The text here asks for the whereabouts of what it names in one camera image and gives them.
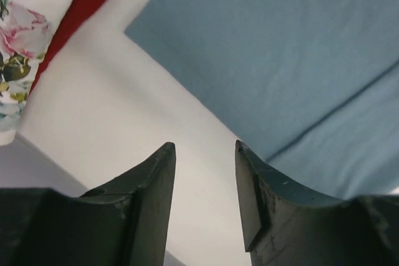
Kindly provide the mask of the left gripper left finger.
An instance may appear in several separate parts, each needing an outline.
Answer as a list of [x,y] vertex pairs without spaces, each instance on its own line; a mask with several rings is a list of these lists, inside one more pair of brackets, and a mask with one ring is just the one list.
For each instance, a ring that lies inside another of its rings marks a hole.
[[80,197],[1,189],[1,264],[163,265],[175,168],[167,142]]

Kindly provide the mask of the blue-grey t-shirt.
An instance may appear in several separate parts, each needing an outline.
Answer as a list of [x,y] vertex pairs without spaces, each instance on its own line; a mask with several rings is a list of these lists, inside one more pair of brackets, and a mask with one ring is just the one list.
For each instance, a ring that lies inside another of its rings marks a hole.
[[398,0],[150,0],[126,35],[292,179],[398,188]]

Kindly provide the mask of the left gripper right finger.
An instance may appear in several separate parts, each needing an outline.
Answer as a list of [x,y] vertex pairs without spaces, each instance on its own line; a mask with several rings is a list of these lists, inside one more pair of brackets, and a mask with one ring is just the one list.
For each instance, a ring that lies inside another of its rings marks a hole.
[[236,142],[244,247],[253,265],[397,265],[398,197],[348,200],[291,179]]

